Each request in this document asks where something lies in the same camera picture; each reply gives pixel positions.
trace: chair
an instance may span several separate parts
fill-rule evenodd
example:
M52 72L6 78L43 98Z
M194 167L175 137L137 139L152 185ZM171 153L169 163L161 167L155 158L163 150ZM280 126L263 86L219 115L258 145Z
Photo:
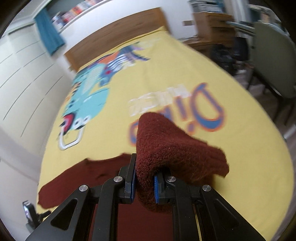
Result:
M253 76L278 99L278 107L273 118L275 122L282 109L291 105L285 120L287 123L296 101L296 48L294 42L279 27L263 22L255 23L254 70Z

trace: power outlet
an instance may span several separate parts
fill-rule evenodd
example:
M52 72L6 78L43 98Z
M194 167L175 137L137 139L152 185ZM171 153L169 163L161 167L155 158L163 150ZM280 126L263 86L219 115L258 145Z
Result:
M194 25L194 22L192 20L182 21L183 26L191 26Z

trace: red cloth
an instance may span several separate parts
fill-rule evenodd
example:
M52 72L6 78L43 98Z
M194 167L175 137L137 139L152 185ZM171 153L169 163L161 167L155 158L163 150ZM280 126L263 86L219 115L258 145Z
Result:
M129 154L104 161L85 159L44 185L39 192L38 204L43 208L55 207L82 184L90 187L101 185L118 175L120 168L128 165L130 159ZM172 241L172 215L148 211L136 197L133 204L120 204L118 207L117 237L118 241Z
M103 161L84 159L45 184L39 191L38 204L45 209L56 207L82 184L95 187L115 177L130 160L130 154Z
M190 137L158 113L140 117L136 150L137 192L141 203L152 211L171 209L155 203L154 175L162 167L169 167L173 176L191 185L211 184L213 174L225 177L229 172L221 149Z

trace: yellow blanket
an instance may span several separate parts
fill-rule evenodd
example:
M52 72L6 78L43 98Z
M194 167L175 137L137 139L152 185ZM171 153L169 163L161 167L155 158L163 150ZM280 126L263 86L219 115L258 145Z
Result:
M84 158L135 152L138 118L162 112L224 150L230 172L215 178L215 189L266 240L272 238L292 197L293 166L279 131L247 91L163 29L89 64L77 74L53 125L38 191Z

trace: cartoon print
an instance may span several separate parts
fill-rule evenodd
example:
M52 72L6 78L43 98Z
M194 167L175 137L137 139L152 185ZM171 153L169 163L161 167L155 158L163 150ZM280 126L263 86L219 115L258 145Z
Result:
M130 116L135 116L137 114L142 114L147 112L149 109L152 109L156 106L163 106L164 108L159 110L158 113L164 115L166 118L174 122L174 116L179 117L182 121L186 122L187 133L189 135L193 135L197 128L202 128L208 132L214 132L220 130L225 124L225 110L223 106L215 99L215 97L211 94L208 90L207 83L200 83L194 89L192 94L189 93L186 88L182 85L178 85L177 88L169 87L167 88L168 91L159 92L161 95L156 95L158 92L154 93L154 102L147 102L147 99L151 99L153 93L144 94L138 99L141 101L139 103L136 102L137 99L132 99L129 101L132 103ZM175 102L171 101L172 96L175 94ZM208 100L209 105L211 105L216 113L217 117L210 119L204 116L201 111L199 110L198 99L199 95L203 95L203 97ZM173 113L173 106L176 106L178 115L174 115ZM129 140L132 146L136 145L137 140L137 130L138 130L138 123L139 120L130 124L129 128Z
M112 77L122 69L133 66L136 60L147 61L148 58L136 54L135 50L143 50L138 43L126 46L115 53L106 55L81 70L73 81L73 86L66 101L63 123L60 125L59 148L65 150L78 144L83 135L85 125L103 109L109 88L106 86ZM63 136L71 130L79 130L75 141L65 144Z

